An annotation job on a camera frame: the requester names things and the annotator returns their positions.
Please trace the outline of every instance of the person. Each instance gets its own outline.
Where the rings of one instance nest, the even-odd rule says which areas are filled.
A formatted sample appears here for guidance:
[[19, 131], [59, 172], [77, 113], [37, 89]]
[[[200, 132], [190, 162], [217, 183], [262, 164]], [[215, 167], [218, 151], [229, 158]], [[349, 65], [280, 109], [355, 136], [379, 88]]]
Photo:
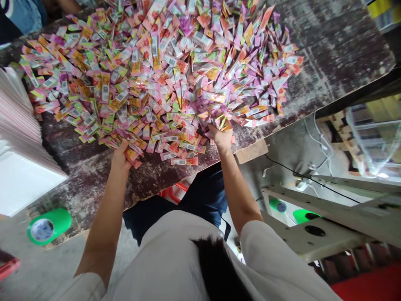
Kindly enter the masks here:
[[59, 8], [67, 15], [82, 10], [76, 0], [0, 0], [0, 49], [40, 30]]
[[[140, 248], [108, 296], [130, 169], [124, 156], [128, 142], [121, 143], [114, 151], [104, 197], [78, 269], [54, 300], [340, 300], [263, 222], [231, 152], [232, 130], [221, 132], [212, 125], [209, 129], [222, 172], [215, 168], [199, 173], [182, 199], [182, 207], [172, 204], [177, 210], [162, 205], [162, 199], [151, 198], [124, 214]], [[213, 182], [218, 188], [205, 186]], [[195, 199], [186, 199], [188, 195]], [[246, 265], [220, 237], [216, 217], [221, 219], [226, 209], [223, 202], [228, 203]], [[149, 216], [148, 208], [155, 217]], [[149, 222], [139, 226], [133, 218]]]

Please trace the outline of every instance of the concrete floor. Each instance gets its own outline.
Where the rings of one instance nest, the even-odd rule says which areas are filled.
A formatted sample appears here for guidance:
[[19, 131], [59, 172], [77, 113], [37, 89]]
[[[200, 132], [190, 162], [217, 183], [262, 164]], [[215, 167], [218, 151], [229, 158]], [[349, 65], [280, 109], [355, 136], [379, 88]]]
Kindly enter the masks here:
[[[318, 139], [318, 133], [313, 125], [312, 117], [307, 117], [306, 121], [310, 132]], [[319, 165], [324, 159], [319, 145], [307, 135], [302, 121], [294, 123], [268, 137], [266, 143], [270, 145], [268, 156], [291, 169], [295, 169], [297, 164], [303, 161], [302, 171], [305, 172], [308, 163], [312, 162]], [[287, 188], [294, 188], [295, 178], [292, 172], [274, 164], [265, 156], [258, 157], [239, 167], [255, 199], [262, 197], [260, 187], [270, 183], [281, 183]], [[265, 168], [269, 169], [266, 177], [263, 178], [262, 173]], [[344, 158], [334, 155], [332, 158], [334, 176], [352, 178], [346, 169]], [[320, 169], [319, 174], [330, 174], [327, 165]], [[322, 198], [341, 204], [354, 205], [352, 201], [327, 189], [322, 189], [317, 184], [314, 187]], [[315, 195], [311, 188], [307, 188], [305, 193]], [[341, 193], [358, 197], [344, 191], [341, 191]], [[262, 200], [259, 205], [263, 209], [266, 203]], [[289, 205], [287, 212], [291, 214], [295, 209], [295, 206]], [[289, 226], [292, 225], [292, 222], [287, 217], [282, 217], [278, 218]], [[224, 214], [223, 218], [232, 225], [229, 212]], [[28, 240], [26, 235], [27, 226], [28, 220], [25, 212], [21, 212], [12, 219], [5, 219], [0, 222], [0, 247], [21, 260], [19, 270], [0, 283], [0, 300], [48, 300], [64, 281], [73, 277], [81, 259], [86, 241], [84, 235], [79, 235], [56, 248], [46, 251]], [[221, 229], [223, 231], [225, 229], [224, 222]], [[233, 239], [235, 236], [235, 229], [232, 227], [228, 244], [234, 249]], [[123, 225], [109, 287], [111, 291], [114, 289], [114, 284], [124, 273], [125, 268], [135, 257], [137, 251], [136, 241], [133, 240], [131, 233]]]

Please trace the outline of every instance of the black cable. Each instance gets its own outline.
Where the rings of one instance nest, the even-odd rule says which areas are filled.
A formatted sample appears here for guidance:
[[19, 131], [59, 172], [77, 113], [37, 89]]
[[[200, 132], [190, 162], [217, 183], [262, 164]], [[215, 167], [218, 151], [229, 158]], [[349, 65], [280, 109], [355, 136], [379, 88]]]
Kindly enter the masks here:
[[337, 193], [337, 194], [339, 194], [339, 195], [341, 195], [341, 196], [343, 196], [343, 197], [345, 197], [345, 198], [347, 198], [347, 199], [350, 199], [351, 201], [354, 201], [354, 202], [356, 202], [356, 203], [358, 203], [358, 204], [361, 204], [361, 202], [358, 202], [358, 201], [356, 201], [356, 200], [354, 200], [354, 199], [352, 199], [352, 198], [350, 198], [350, 197], [348, 197], [348, 196], [345, 196], [344, 194], [341, 194], [340, 192], [337, 192], [337, 191], [335, 191], [335, 190], [333, 190], [333, 189], [327, 187], [326, 185], [324, 185], [324, 184], [322, 184], [322, 183], [319, 183], [318, 181], [315, 181], [314, 179], [311, 179], [311, 178], [307, 177], [306, 175], [302, 175], [302, 174], [300, 174], [300, 173], [298, 173], [298, 172], [296, 172], [296, 171], [294, 171], [294, 170], [292, 170], [292, 169], [290, 169], [290, 168], [288, 168], [288, 167], [282, 165], [281, 163], [278, 163], [277, 161], [274, 161], [273, 159], [270, 159], [270, 158], [268, 157], [268, 155], [265, 154], [265, 156], [266, 156], [266, 158], [268, 158], [270, 161], [273, 161], [274, 163], [276, 163], [276, 164], [278, 164], [278, 165], [281, 165], [282, 167], [288, 169], [289, 171], [292, 171], [293, 173], [296, 173], [297, 175], [300, 175], [301, 177], [305, 177], [305, 178], [307, 178], [307, 179], [309, 179], [309, 180], [311, 180], [311, 181], [314, 181], [315, 183], [318, 183], [319, 185], [321, 185], [321, 186], [327, 188], [328, 190], [331, 190], [331, 191], [333, 191], [333, 192], [335, 192], [335, 193]]

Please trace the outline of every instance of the wooden table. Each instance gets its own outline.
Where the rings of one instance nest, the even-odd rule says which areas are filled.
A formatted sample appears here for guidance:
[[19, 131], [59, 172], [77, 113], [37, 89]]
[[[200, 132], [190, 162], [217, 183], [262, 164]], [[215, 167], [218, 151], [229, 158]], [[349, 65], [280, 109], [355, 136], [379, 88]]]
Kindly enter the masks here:
[[[234, 125], [236, 144], [233, 151], [247, 147], [274, 132], [312, 114], [339, 98], [387, 74], [395, 65], [388, 45], [360, 0], [272, 0], [275, 11], [281, 14], [281, 24], [289, 27], [291, 40], [300, 48], [297, 54], [305, 57], [304, 68], [297, 77], [289, 79], [290, 98], [285, 104], [285, 116], [258, 128]], [[93, 9], [81, 12], [86, 20]], [[56, 32], [59, 20], [43, 29]], [[0, 65], [18, 61], [20, 48], [28, 38], [14, 42], [0, 52]], [[69, 179], [41, 197], [27, 209], [33, 218], [54, 208], [64, 207], [72, 215], [73, 224], [60, 238], [63, 241], [89, 229], [103, 196], [112, 151], [97, 142], [82, 144], [74, 127], [57, 123], [54, 116], [43, 114], [43, 145], [54, 156]], [[173, 184], [219, 161], [215, 146], [208, 146], [199, 156], [199, 166], [170, 166], [160, 162], [158, 153], [145, 154], [144, 163], [129, 175], [125, 207], [133, 200], [146, 199]]]

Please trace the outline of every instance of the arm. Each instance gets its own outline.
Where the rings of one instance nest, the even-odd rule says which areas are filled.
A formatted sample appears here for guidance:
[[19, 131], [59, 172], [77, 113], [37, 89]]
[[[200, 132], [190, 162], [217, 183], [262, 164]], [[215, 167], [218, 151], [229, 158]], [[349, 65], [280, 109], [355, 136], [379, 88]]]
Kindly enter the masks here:
[[213, 133], [220, 155], [228, 208], [230, 209], [235, 230], [241, 236], [242, 227], [252, 220], [263, 221], [262, 215], [231, 152], [233, 130], [222, 132], [211, 124], [209, 124], [209, 129]]
[[75, 0], [57, 0], [58, 5], [67, 15], [79, 13], [82, 8]]
[[128, 142], [123, 140], [120, 147], [114, 151], [106, 190], [89, 232], [84, 254], [75, 273], [75, 276], [88, 272], [96, 273], [102, 278], [106, 288], [109, 285], [116, 257], [124, 209], [125, 187], [131, 167], [124, 155], [127, 146]]

